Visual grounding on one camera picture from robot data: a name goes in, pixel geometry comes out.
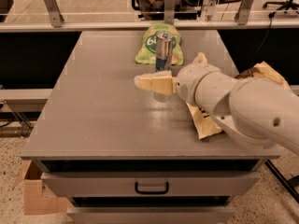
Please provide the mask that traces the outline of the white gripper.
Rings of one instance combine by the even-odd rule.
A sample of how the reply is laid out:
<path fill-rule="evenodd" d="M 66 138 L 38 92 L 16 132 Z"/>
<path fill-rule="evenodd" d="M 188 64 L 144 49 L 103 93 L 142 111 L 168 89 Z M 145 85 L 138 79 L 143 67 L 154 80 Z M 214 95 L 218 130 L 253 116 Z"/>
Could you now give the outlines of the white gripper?
<path fill-rule="evenodd" d="M 136 76 L 134 83 L 141 90 L 163 95 L 170 96 L 177 92 L 183 101 L 196 105 L 195 93 L 200 81 L 210 73 L 220 72 L 220 69 L 207 63 L 203 52 L 198 52 L 192 62 L 180 69 L 177 78 L 170 71 L 160 71 Z"/>

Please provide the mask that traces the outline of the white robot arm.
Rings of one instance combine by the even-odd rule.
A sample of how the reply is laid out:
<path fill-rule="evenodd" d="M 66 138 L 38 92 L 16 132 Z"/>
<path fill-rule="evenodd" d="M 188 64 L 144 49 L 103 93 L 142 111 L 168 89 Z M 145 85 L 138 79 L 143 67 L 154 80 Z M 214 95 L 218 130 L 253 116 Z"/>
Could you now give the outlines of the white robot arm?
<path fill-rule="evenodd" d="M 237 79 L 200 52 L 176 76 L 169 71 L 134 78 L 145 91 L 176 94 L 209 116 L 243 147 L 279 144 L 299 154 L 299 97 L 267 77 Z"/>

